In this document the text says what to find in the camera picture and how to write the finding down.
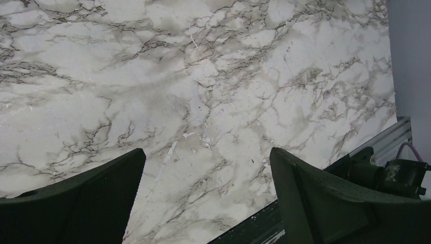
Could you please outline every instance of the gray wall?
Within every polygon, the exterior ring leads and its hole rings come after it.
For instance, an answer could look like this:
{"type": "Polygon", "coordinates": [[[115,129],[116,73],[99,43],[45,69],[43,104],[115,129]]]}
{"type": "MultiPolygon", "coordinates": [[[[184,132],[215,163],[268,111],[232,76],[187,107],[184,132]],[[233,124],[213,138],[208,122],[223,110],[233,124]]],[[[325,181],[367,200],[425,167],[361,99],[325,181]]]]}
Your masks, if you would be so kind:
{"type": "Polygon", "coordinates": [[[411,117],[413,145],[431,163],[431,1],[387,7],[397,115],[411,117]]]}

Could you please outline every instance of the gray marble veining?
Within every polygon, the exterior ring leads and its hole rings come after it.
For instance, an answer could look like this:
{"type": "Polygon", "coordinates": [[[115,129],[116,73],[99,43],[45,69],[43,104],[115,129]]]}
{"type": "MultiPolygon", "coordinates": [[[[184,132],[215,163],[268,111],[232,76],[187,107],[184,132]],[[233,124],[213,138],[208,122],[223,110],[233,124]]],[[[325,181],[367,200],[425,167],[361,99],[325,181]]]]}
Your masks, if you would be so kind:
{"type": "Polygon", "coordinates": [[[206,243],[396,122],[377,0],[0,0],[0,197],[141,147],[124,243],[206,243]]]}

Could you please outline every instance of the white marble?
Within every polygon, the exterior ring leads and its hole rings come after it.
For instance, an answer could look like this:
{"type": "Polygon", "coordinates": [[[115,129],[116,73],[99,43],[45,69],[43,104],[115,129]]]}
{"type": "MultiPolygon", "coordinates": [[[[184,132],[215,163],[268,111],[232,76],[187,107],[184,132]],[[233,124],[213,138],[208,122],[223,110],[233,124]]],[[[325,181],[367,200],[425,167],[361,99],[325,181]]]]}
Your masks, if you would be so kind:
{"type": "Polygon", "coordinates": [[[0,197],[141,147],[124,243],[206,243],[394,124],[377,0],[0,0],[0,197]]]}

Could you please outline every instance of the white scratch mark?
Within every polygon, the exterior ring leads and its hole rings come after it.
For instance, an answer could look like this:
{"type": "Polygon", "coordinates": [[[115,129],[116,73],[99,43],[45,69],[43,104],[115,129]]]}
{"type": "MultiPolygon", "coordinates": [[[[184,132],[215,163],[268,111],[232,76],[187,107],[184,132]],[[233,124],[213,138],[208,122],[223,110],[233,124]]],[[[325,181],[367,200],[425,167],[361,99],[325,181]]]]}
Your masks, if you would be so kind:
{"type": "Polygon", "coordinates": [[[211,149],[211,139],[209,137],[202,137],[205,146],[211,149]]]}
{"type": "Polygon", "coordinates": [[[177,143],[178,143],[178,141],[174,141],[174,143],[171,145],[171,148],[169,149],[168,153],[166,154],[166,157],[164,158],[164,160],[162,162],[162,165],[160,166],[159,173],[157,174],[157,177],[154,180],[155,182],[158,182],[160,180],[160,178],[162,177],[163,170],[166,167],[166,163],[168,163],[169,160],[171,160],[172,154],[174,153],[174,149],[175,149],[177,143]]]}
{"type": "Polygon", "coordinates": [[[189,136],[191,136],[191,135],[193,135],[194,134],[194,132],[190,132],[190,133],[184,133],[182,136],[187,140],[187,138],[189,137],[189,136]]]}
{"type": "Polygon", "coordinates": [[[190,32],[190,38],[192,39],[192,42],[195,44],[198,51],[201,51],[201,49],[198,47],[198,44],[196,44],[195,39],[193,39],[192,33],[190,32]]]}

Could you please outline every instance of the black mesh fabric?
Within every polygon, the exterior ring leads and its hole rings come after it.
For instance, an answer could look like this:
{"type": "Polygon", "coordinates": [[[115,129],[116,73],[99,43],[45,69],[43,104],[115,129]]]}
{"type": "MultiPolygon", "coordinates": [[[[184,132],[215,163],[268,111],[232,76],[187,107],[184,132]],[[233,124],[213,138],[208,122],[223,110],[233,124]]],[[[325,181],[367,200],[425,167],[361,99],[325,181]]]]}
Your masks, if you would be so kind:
{"type": "Polygon", "coordinates": [[[131,162],[91,179],[79,194],[59,243],[121,243],[141,174],[140,166],[131,162]]]}
{"type": "Polygon", "coordinates": [[[0,244],[122,243],[145,154],[104,165],[12,199],[0,199],[0,244]]]}

